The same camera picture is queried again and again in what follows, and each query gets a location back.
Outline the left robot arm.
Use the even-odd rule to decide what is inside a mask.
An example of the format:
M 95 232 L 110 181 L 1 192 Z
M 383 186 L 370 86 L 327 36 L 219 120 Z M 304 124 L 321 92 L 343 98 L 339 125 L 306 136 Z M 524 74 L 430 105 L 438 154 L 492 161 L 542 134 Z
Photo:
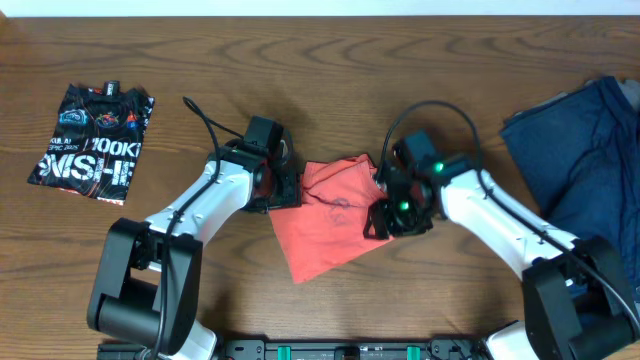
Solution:
M 245 133 L 215 142 L 202 174 L 143 221 L 109 229 L 87 311 L 88 326 L 113 337 L 100 359 L 212 360 L 219 337 L 196 318 L 203 252 L 236 212 L 266 214 L 301 204 L 291 133 L 251 118 Z

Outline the orange printed t-shirt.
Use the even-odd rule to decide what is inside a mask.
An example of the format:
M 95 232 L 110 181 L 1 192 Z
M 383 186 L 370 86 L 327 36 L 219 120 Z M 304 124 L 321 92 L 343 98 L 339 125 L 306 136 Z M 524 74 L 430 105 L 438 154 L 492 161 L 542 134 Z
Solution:
M 363 230 L 369 206 L 385 194 L 369 155 L 307 162 L 301 205 L 269 213 L 294 283 L 307 282 L 383 245 Z

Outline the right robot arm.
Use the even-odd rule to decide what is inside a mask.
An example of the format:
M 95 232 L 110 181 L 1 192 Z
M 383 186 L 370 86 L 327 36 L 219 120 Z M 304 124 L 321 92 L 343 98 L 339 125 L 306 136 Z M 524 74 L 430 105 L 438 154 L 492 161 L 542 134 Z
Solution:
M 495 183 L 480 148 L 445 157 L 419 130 L 387 134 L 368 209 L 367 239 L 421 235 L 433 219 L 459 225 L 518 277 L 524 318 L 471 346 L 471 359 L 604 359 L 639 340 L 639 315 L 611 244 L 559 229 Z

